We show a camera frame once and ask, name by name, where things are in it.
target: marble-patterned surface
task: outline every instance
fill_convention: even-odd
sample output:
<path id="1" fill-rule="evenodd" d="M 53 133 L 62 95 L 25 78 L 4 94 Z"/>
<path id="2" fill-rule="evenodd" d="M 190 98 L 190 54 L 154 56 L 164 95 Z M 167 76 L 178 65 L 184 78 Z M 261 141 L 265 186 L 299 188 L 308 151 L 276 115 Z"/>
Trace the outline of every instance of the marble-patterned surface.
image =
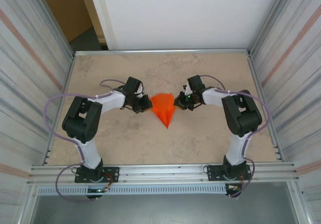
<path id="1" fill-rule="evenodd" d="M 236 53 L 78 56 L 68 92 L 103 94 L 108 90 L 99 86 L 101 80 L 126 81 L 133 76 L 143 81 L 149 96 L 165 92 L 176 97 L 187 78 L 196 74 L 216 76 L 229 90 L 247 89 L 257 95 L 246 56 Z M 203 82 L 219 86 L 210 78 L 204 77 Z M 61 122 L 72 99 L 65 100 L 57 130 L 64 136 Z M 96 143 L 105 164 L 187 164 L 222 162 L 230 138 L 223 110 L 204 105 L 194 111 L 177 109 L 169 129 L 152 111 L 134 114 L 113 109 L 102 115 Z M 268 130 L 252 138 L 248 156 L 254 161 L 276 161 Z M 73 144 L 55 138 L 49 165 L 79 161 Z"/>

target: white panel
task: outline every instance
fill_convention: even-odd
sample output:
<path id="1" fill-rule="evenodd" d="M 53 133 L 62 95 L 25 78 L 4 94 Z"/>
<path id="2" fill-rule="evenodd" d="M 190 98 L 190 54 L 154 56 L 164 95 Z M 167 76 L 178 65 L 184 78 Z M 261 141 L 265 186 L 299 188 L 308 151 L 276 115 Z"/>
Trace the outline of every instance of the white panel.
<path id="1" fill-rule="evenodd" d="M 275 0 L 94 0 L 110 50 L 248 48 Z"/>

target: robotic arm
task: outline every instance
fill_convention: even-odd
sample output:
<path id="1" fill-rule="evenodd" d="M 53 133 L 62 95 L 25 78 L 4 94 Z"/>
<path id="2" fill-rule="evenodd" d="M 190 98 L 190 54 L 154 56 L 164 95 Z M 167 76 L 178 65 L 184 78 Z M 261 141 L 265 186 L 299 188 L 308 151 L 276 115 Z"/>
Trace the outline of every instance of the robotic arm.
<path id="1" fill-rule="evenodd" d="M 77 169 L 80 182 L 100 182 L 103 180 L 103 161 L 97 152 L 94 139 L 100 116 L 113 108 L 127 106 L 132 107 L 136 114 L 152 107 L 148 95 L 143 95 L 142 82 L 133 77 L 129 77 L 126 85 L 114 89 L 106 97 L 74 98 L 63 120 L 62 128 L 70 138 L 78 143 L 81 149 L 80 154 L 86 160 Z"/>
<path id="2" fill-rule="evenodd" d="M 243 158 L 242 149 L 248 136 L 262 123 L 262 116 L 254 100 L 241 94 L 222 93 L 217 88 L 205 87 L 199 75 L 189 78 L 183 88 L 185 92 L 180 92 L 175 99 L 175 106 L 191 111 L 202 104 L 221 107 L 232 132 L 230 148 L 224 156 L 223 165 L 207 167 L 209 180 L 240 180 L 241 175 L 248 179 L 251 171 Z"/>

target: red fabric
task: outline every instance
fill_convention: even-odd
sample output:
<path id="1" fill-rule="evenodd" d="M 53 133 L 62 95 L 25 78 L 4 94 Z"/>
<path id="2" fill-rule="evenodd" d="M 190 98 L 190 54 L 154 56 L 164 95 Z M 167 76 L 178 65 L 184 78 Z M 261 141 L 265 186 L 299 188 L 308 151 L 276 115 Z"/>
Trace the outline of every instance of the red fabric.
<path id="1" fill-rule="evenodd" d="M 166 128 L 169 128 L 175 107 L 174 96 L 171 93 L 159 93 L 150 98 L 152 102 L 152 111 L 163 122 Z"/>

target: wire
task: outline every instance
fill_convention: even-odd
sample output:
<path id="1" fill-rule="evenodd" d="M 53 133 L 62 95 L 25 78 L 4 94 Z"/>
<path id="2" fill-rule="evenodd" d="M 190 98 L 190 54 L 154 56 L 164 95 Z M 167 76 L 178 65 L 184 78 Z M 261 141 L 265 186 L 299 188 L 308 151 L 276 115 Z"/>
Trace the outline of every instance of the wire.
<path id="1" fill-rule="evenodd" d="M 244 184 L 244 177 L 243 177 L 243 174 L 241 173 L 240 175 L 240 179 L 241 179 L 241 186 L 243 187 L 243 184 Z"/>
<path id="2" fill-rule="evenodd" d="M 123 81 L 117 80 L 117 79 L 105 79 L 105 80 L 102 80 L 99 83 L 99 86 L 101 86 L 101 87 L 109 87 L 108 85 L 103 84 L 104 82 L 108 82 L 108 81 L 119 82 L 119 83 L 122 83 L 122 84 L 126 85 L 126 83 L 124 83 Z"/>
<path id="3" fill-rule="evenodd" d="M 113 182 L 113 179 L 112 179 L 112 175 L 109 174 L 109 173 L 105 173 L 104 176 L 107 178 L 107 180 L 108 180 L 108 178 L 109 178 L 109 183 L 106 185 L 106 187 L 105 187 L 104 189 L 100 189 L 100 191 L 106 192 L 106 191 L 109 190 L 109 188 L 110 188 L 110 186 L 111 186 L 111 184 L 112 184 L 112 182 Z"/>
<path id="4" fill-rule="evenodd" d="M 74 144 L 77 146 L 78 151 L 79 151 L 80 156 L 81 156 L 82 163 L 80 163 L 80 164 L 74 164 L 74 165 L 69 165 L 69 166 L 65 167 L 64 169 L 62 169 L 62 171 L 58 174 L 58 176 L 57 176 L 57 178 L 56 178 L 56 192 L 58 193 L 58 195 L 59 195 L 61 198 L 65 199 L 65 200 L 67 200 L 67 201 L 70 201 L 70 202 L 80 203 L 80 202 L 87 202 L 87 200 L 86 200 L 86 201 L 84 201 L 84 200 L 73 200 L 73 199 L 69 199 L 69 198 L 65 197 L 63 194 L 60 193 L 60 191 L 59 191 L 59 189 L 58 189 L 58 180 L 59 180 L 59 177 L 61 176 L 61 174 L 62 174 L 65 170 L 67 170 L 68 168 L 73 167 L 73 166 L 82 165 L 82 164 L 85 162 L 85 157 L 84 157 L 84 153 L 83 153 L 80 145 L 79 145 L 75 140 L 73 140 L 73 139 L 68 139 L 68 138 L 66 138 L 66 137 L 63 137 L 63 136 L 57 134 L 57 133 L 56 133 L 55 131 L 53 131 L 53 129 L 49 126 L 49 123 L 48 123 L 48 120 L 47 120 L 47 108 L 48 108 L 49 104 L 50 104 L 53 100 L 55 100 L 55 99 L 57 99 L 57 98 L 60 98 L 60 97 L 74 96 L 74 97 L 84 97 L 84 98 L 91 98 L 91 99 L 96 99 L 96 98 L 100 99 L 100 98 L 103 98 L 103 97 L 111 96 L 112 93 L 113 93 L 112 87 L 110 87 L 110 86 L 108 86 L 108 85 L 104 85 L 104 86 L 110 88 L 110 89 L 111 89 L 111 92 L 109 92 L 109 93 L 107 93 L 107 94 L 100 95 L 100 96 L 95 96 L 95 97 L 87 96 L 87 95 L 82 95 L 82 94 L 75 94 L 75 93 L 63 93 L 63 94 L 59 94 L 59 95 L 56 95 L 56 96 L 50 98 L 50 99 L 45 103 L 45 106 L 44 106 L 43 119 L 44 119 L 45 125 L 46 125 L 47 129 L 49 130 L 49 132 L 50 132 L 51 134 L 53 134 L 54 136 L 62 139 L 62 140 L 66 140 L 66 141 L 69 141 L 69 142 L 71 142 L 71 143 L 74 143 Z"/>
<path id="5" fill-rule="evenodd" d="M 124 110 L 125 108 L 127 108 L 127 109 L 129 109 L 129 110 L 134 111 L 132 108 L 129 108 L 129 107 L 127 107 L 127 106 L 123 106 L 123 107 L 121 107 L 121 108 L 120 108 L 120 110 Z"/>
<path id="6" fill-rule="evenodd" d="M 207 173 L 207 171 L 204 171 L 204 169 L 205 169 L 205 167 L 207 167 L 207 166 L 209 166 L 209 165 L 210 165 L 210 164 L 206 164 L 206 165 L 203 166 L 203 172 L 204 172 L 204 173 Z"/>
<path id="7" fill-rule="evenodd" d="M 212 79 L 215 79 L 216 81 L 218 81 L 218 82 L 221 84 L 221 86 L 223 87 L 223 89 L 226 90 L 224 84 L 223 84 L 218 78 L 213 77 L 213 76 L 211 76 L 211 75 L 206 75 L 206 74 L 200 75 L 200 77 L 210 77 L 210 78 L 212 78 Z"/>
<path id="8" fill-rule="evenodd" d="M 71 172 L 74 174 L 77 174 L 77 168 L 76 167 L 71 168 Z"/>
<path id="9" fill-rule="evenodd" d="M 88 200 L 75 200 L 75 199 L 70 199 L 70 198 L 66 197 L 65 195 L 61 194 L 61 192 L 60 192 L 59 189 L 58 189 L 58 181 L 59 181 L 59 177 L 61 176 L 61 174 L 62 174 L 65 170 L 67 170 L 68 168 L 70 168 L 70 167 L 80 166 L 80 165 L 82 165 L 82 163 L 73 164 L 73 165 L 68 165 L 67 167 L 63 168 L 63 169 L 59 172 L 59 174 L 57 175 L 57 178 L 56 178 L 56 183 L 55 183 L 56 192 L 57 192 L 57 194 L 58 194 L 61 198 L 65 199 L 65 200 L 68 201 L 68 202 L 85 203 L 85 202 L 91 202 L 91 201 L 96 200 L 96 199 L 88 199 Z"/>
<path id="10" fill-rule="evenodd" d="M 112 88 L 111 88 L 110 86 L 108 86 L 108 87 L 111 89 L 111 92 L 109 92 L 109 93 L 107 93 L 107 94 L 104 94 L 104 95 L 97 96 L 97 97 L 92 97 L 92 96 L 87 96 L 87 95 L 82 95 L 82 94 L 75 94 L 75 93 L 63 93 L 63 94 L 59 94 L 59 95 L 56 95 L 56 96 L 50 98 L 50 99 L 45 103 L 44 112 L 43 112 L 43 119 L 44 119 L 44 122 L 45 122 L 45 125 L 46 125 L 47 129 L 48 129 L 49 132 L 50 132 L 51 134 L 53 134 L 54 136 L 56 136 L 56 137 L 58 137 L 58 138 L 60 138 L 60 139 L 62 139 L 62 140 L 66 140 L 66 141 L 69 141 L 69 142 L 71 142 L 71 143 L 74 143 L 74 144 L 77 146 L 78 150 L 79 150 L 79 153 L 80 153 L 82 162 L 85 161 L 85 157 L 84 157 L 84 153 L 82 152 L 79 144 L 78 144 L 75 140 L 73 140 L 73 139 L 68 139 L 68 138 L 66 138 L 66 137 L 63 137 L 63 136 L 57 134 L 57 133 L 56 133 L 55 131 L 53 131 L 53 129 L 49 126 L 49 123 L 48 123 L 48 120 L 47 120 L 47 108 L 48 108 L 49 104 L 50 104 L 53 100 L 55 100 L 55 99 L 57 99 L 57 98 L 60 98 L 60 97 L 73 96 L 73 97 L 84 97 L 84 98 L 96 99 L 96 98 L 103 98 L 103 97 L 111 96 L 112 93 L 113 93 L 113 91 L 112 91 Z"/>
<path id="11" fill-rule="evenodd" d="M 254 134 L 262 131 L 264 128 L 266 128 L 266 127 L 269 125 L 269 123 L 271 122 L 271 119 L 272 119 L 272 114 L 271 114 L 270 109 L 269 109 L 268 106 L 266 105 L 266 103 L 263 102 L 261 99 L 259 99 L 259 98 L 256 97 L 256 96 L 253 96 L 253 95 L 248 94 L 248 93 L 245 93 L 245 92 L 232 92 L 232 91 L 223 91 L 223 90 L 218 90 L 218 89 L 216 89 L 215 91 L 216 91 L 216 92 L 220 92 L 220 93 L 240 94 L 240 95 L 243 95 L 243 96 L 251 97 L 252 99 L 258 101 L 258 102 L 266 109 L 267 115 L 268 115 L 265 124 L 264 124 L 262 127 L 258 128 L 256 131 L 250 133 L 250 134 L 248 135 L 247 139 L 246 139 L 245 142 L 244 142 L 244 145 L 243 145 L 243 148 L 242 148 L 242 157 L 243 157 L 245 160 L 248 160 L 248 161 L 250 161 L 250 162 L 252 163 L 253 170 L 252 170 L 252 174 L 251 174 L 249 180 L 248 180 L 247 183 L 242 187 L 242 189 L 230 196 L 230 197 L 234 197 L 234 196 L 240 194 L 243 190 L 245 190 L 245 189 L 248 187 L 248 185 L 250 184 L 251 180 L 253 179 L 253 175 L 254 175 L 254 172 L 255 172 L 255 164 L 254 164 L 254 161 L 251 160 L 250 158 L 245 157 L 246 146 L 247 146 L 250 138 L 251 138 Z"/>

